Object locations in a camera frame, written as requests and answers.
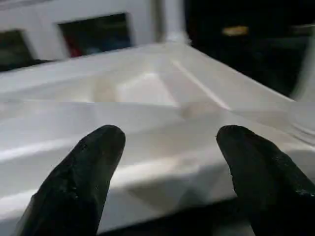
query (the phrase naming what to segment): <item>white plastic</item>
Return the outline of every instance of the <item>white plastic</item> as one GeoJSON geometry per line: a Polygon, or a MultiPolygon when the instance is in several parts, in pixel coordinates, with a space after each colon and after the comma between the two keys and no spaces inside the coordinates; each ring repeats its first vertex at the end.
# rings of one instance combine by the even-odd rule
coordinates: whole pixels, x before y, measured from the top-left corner
{"type": "Polygon", "coordinates": [[[304,68],[297,85],[295,100],[289,112],[291,133],[315,145],[315,31],[310,39],[304,68]]]}
{"type": "Polygon", "coordinates": [[[0,97],[4,236],[53,167],[106,123],[126,132],[127,145],[100,232],[234,197],[215,140],[223,125],[246,126],[285,151],[312,151],[279,126],[290,99],[178,43],[4,73],[0,97]]]}

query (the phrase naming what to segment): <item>finger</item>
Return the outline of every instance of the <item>finger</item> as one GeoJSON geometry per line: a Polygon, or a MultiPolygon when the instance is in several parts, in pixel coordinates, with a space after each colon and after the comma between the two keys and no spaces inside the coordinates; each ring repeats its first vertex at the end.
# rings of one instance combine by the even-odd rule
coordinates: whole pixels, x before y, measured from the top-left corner
{"type": "Polygon", "coordinates": [[[236,125],[222,127],[217,142],[257,236],[314,234],[315,186],[288,155],[236,125]]]}
{"type": "Polygon", "coordinates": [[[95,235],[125,141],[112,125],[80,140],[33,195],[15,235],[95,235]]]}

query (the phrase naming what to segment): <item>white pillar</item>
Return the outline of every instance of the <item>white pillar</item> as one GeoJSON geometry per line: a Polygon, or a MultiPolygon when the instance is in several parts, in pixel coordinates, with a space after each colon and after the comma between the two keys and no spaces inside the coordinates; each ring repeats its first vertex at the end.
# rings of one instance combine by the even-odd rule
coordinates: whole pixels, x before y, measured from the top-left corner
{"type": "Polygon", "coordinates": [[[162,0],[164,41],[189,43],[185,27],[184,0],[162,0]]]}

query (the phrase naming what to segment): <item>white plastic tray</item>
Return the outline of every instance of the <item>white plastic tray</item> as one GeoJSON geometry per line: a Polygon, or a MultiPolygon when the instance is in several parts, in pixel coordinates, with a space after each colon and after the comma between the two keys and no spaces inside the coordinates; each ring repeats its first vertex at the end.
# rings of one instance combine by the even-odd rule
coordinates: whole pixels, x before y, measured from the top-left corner
{"type": "Polygon", "coordinates": [[[234,197],[215,140],[223,125],[246,126],[295,158],[313,151],[284,132],[291,100],[185,45],[31,67],[1,81],[2,235],[54,166],[103,124],[127,141],[100,232],[234,197]]]}

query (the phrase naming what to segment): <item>window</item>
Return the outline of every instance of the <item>window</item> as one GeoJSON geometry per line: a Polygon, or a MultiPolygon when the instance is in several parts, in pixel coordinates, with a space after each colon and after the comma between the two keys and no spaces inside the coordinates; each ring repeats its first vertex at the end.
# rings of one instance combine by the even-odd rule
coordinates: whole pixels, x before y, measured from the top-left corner
{"type": "Polygon", "coordinates": [[[131,47],[126,14],[59,24],[71,57],[131,47]]]}

